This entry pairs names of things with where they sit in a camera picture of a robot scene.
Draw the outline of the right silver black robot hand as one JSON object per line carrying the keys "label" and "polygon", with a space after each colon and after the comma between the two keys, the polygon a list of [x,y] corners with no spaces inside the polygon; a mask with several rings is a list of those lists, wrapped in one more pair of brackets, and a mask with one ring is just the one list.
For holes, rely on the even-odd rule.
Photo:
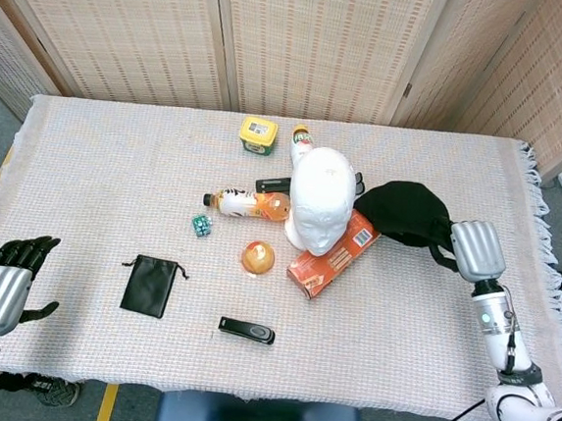
{"label": "right silver black robot hand", "polygon": [[438,221],[428,249],[434,261],[471,284],[496,281],[506,269],[494,224]]}

